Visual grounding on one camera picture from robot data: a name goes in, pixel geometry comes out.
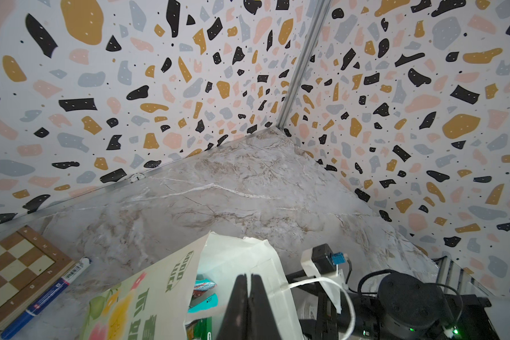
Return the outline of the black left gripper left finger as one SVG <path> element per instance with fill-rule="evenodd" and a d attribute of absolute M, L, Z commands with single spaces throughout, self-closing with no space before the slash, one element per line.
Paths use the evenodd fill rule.
<path fill-rule="evenodd" d="M 242 274 L 236 278 L 217 339 L 247 339 L 247 318 L 247 277 Z"/>

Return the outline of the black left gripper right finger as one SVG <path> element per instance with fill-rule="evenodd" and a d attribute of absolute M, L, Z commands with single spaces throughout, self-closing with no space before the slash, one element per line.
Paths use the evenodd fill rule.
<path fill-rule="evenodd" d="M 281 336 L 261 276 L 252 274 L 248 299 L 248 339 L 280 340 Z"/>

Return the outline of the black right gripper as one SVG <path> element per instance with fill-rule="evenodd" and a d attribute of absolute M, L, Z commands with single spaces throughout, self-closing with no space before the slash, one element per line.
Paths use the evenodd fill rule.
<path fill-rule="evenodd" d="M 298 309 L 298 319 L 306 339 L 379 339 L 381 325 L 376 313 L 374 296 L 349 291 L 340 293 L 341 312 L 338 313 L 324 287 L 334 292 L 337 287 L 328 283 L 310 282 L 299 286 L 309 296 Z"/>

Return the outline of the teal Fox's candy packet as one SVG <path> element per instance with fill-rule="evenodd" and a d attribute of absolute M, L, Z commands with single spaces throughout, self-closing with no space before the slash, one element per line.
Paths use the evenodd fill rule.
<path fill-rule="evenodd" d="M 199 313 L 217 307 L 219 300 L 216 288 L 217 284 L 209 279 L 196 280 L 188 313 Z"/>

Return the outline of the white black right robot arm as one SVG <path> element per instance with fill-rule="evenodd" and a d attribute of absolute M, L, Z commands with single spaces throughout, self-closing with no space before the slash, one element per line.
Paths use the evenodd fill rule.
<path fill-rule="evenodd" d="M 301 286 L 317 301 L 300 320 L 305 339 L 498 339 L 488 298 L 462 295 L 442 283 L 424 283 L 392 269 L 365 275 L 334 306 L 319 282 Z"/>

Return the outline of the green Fox's packet in bag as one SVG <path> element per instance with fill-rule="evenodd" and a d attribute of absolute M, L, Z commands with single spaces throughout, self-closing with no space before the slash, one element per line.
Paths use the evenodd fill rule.
<path fill-rule="evenodd" d="M 187 340 L 212 340 L 212 317 L 192 321 L 186 326 Z"/>

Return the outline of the blue white marker pen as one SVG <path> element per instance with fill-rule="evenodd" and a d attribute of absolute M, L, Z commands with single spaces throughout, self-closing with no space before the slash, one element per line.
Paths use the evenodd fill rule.
<path fill-rule="evenodd" d="M 2 333 L 0 339 L 12 339 L 18 334 L 33 318 L 52 303 L 74 280 L 76 280 L 92 264 L 88 257 L 81 258 L 66 274 L 61 276 L 41 296 L 32 302 L 24 312 L 21 313 Z"/>

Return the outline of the wooden chessboard box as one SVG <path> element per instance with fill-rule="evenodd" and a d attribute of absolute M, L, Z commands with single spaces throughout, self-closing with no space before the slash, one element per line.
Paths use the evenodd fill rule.
<path fill-rule="evenodd" d="M 74 265 L 28 225 L 0 241 L 0 334 Z"/>

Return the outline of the aluminium corner post right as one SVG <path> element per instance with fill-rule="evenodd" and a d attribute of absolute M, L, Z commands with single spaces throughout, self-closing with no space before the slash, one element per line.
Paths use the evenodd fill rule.
<path fill-rule="evenodd" d="M 331 4 L 331 0 L 316 1 L 315 3 L 312 21 L 305 34 L 305 42 L 296 62 L 288 93 L 285 97 L 279 119 L 276 123 L 276 127 L 279 130 L 284 129 L 288 115 L 292 111 L 295 97 L 300 89 L 305 71 L 308 68 L 309 60 L 313 55 L 315 46 L 317 45 L 318 36 L 320 35 L 322 26 L 325 22 L 325 17 L 331 7 Z"/>

